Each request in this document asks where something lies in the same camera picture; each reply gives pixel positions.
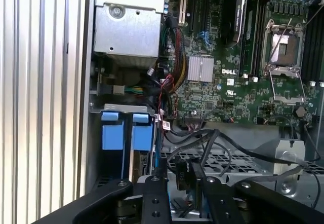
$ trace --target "yellow wire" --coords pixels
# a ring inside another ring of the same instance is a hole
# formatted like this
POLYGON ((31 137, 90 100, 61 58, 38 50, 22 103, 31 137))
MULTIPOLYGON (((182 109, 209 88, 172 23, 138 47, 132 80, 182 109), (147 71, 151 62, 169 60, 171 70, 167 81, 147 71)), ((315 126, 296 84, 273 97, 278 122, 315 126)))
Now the yellow wire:
POLYGON ((181 71, 181 74, 180 74, 180 77, 179 77, 179 80, 177 81, 177 83, 175 84, 174 86, 174 89, 171 89, 170 93, 176 91, 180 86, 181 86, 181 83, 183 82, 183 80, 185 79, 184 76, 186 74, 186 57, 185 55, 183 54, 183 66, 182 66, 182 71, 181 71))

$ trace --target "label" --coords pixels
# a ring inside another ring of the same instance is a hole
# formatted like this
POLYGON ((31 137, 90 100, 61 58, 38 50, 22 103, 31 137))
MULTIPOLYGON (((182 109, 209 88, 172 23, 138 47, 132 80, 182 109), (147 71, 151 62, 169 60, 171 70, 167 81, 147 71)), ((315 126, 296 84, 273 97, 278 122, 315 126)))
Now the label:
POLYGON ((236 93, 234 91, 227 90, 226 95, 228 95, 228 96, 236 96, 236 93))
POLYGON ((250 38, 251 38, 252 16, 253 16, 253 11, 251 10, 249 12, 249 21, 248 21, 248 30, 247 30, 247 40, 250 40, 250 38))
POLYGON ((236 75, 235 69, 222 69, 222 74, 231 74, 231 75, 236 75))
POLYGON ((162 122, 162 127, 163 127, 164 130, 168 130, 168 131, 171 130, 171 125, 170 125, 170 123, 167 122, 167 121, 163 121, 163 122, 162 122))
POLYGON ((227 83, 228 86, 233 86, 234 85, 234 79, 227 79, 227 83))

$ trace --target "circuit chip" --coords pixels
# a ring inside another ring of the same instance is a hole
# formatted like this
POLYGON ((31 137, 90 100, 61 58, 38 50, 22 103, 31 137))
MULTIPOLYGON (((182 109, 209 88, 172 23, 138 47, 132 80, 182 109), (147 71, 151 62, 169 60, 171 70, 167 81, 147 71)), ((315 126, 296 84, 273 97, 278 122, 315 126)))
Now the circuit chip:
POLYGON ((212 102, 206 102, 206 109, 207 110, 213 109, 213 103, 212 102))
POLYGON ((235 115, 236 116, 242 116, 242 112, 243 112, 243 110, 241 108, 237 108, 236 111, 235 111, 235 115))

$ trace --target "metal bracket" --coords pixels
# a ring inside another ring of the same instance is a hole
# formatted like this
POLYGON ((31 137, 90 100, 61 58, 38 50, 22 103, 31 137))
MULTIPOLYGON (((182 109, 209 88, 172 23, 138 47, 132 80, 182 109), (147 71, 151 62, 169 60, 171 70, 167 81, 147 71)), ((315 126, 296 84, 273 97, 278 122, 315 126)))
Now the metal bracket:
POLYGON ((302 41, 303 41, 303 29, 301 24, 297 24, 295 27, 293 26, 284 26, 284 25, 276 25, 274 23, 274 20, 269 20, 266 31, 264 34, 264 42, 263 42, 263 52, 262 52, 262 67, 263 67, 263 73, 265 76, 270 76, 271 79, 271 86, 272 86, 272 92, 273 92, 273 100, 275 101, 281 101, 287 105, 296 105, 297 103, 305 103, 306 102, 306 95, 305 90, 303 87, 303 83, 300 77, 300 66, 301 66, 301 54, 298 52, 297 55, 297 61, 294 66, 290 67, 284 67, 284 66, 278 66, 275 64, 272 64, 270 61, 266 61, 267 57, 267 45, 268 45, 268 36, 276 33, 279 33, 280 30, 287 30, 290 31, 290 33, 293 33, 295 36, 299 37, 299 43, 298 43, 298 50, 301 51, 302 49, 302 41), (300 81, 300 86, 302 89, 302 96, 301 97, 292 97, 290 99, 285 98, 284 96, 277 96, 273 81, 273 76, 280 76, 280 75, 286 75, 287 77, 295 78, 300 81))

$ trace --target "wire bundle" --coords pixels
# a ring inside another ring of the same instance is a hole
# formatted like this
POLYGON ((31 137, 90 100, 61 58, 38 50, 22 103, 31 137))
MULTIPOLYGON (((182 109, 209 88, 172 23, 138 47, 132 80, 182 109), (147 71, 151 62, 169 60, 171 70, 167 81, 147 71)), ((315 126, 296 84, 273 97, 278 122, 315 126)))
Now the wire bundle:
POLYGON ((165 49, 168 44, 168 37, 170 37, 175 50, 175 61, 173 71, 171 72, 174 84, 166 84, 165 88, 170 94, 173 94, 187 78, 189 68, 183 44, 183 34, 178 27, 177 20, 173 17, 168 17, 162 28, 161 45, 163 49, 165 49))

